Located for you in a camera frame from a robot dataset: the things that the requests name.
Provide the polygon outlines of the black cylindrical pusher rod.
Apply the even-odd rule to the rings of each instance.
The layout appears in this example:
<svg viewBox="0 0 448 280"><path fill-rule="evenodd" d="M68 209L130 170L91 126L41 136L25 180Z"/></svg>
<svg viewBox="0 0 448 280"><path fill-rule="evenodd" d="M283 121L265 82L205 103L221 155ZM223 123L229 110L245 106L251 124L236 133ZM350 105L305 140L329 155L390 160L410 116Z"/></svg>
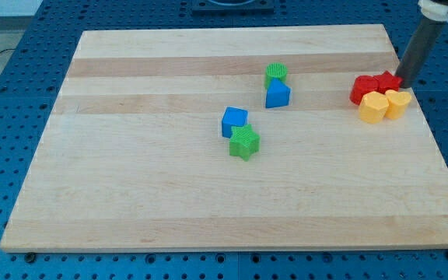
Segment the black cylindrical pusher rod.
<svg viewBox="0 0 448 280"><path fill-rule="evenodd" d="M445 22L425 16L421 18L395 72L396 76L402 78L401 88L412 87L445 25Z"/></svg>

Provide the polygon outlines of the white rod mount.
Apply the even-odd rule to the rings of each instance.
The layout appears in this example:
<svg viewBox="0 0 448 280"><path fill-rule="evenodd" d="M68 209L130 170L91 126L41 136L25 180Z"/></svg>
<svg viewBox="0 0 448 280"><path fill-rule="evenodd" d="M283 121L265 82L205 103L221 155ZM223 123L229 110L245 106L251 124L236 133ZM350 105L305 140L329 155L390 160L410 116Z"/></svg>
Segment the white rod mount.
<svg viewBox="0 0 448 280"><path fill-rule="evenodd" d="M426 18L448 23L448 0L419 0L418 6Z"/></svg>

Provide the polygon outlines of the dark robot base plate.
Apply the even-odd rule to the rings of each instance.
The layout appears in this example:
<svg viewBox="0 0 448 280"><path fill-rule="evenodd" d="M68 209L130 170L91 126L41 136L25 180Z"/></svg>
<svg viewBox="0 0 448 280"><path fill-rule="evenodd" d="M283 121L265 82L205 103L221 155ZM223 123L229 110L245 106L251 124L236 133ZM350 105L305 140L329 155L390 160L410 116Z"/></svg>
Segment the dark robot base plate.
<svg viewBox="0 0 448 280"><path fill-rule="evenodd" d="M191 12L273 12L275 0L193 0Z"/></svg>

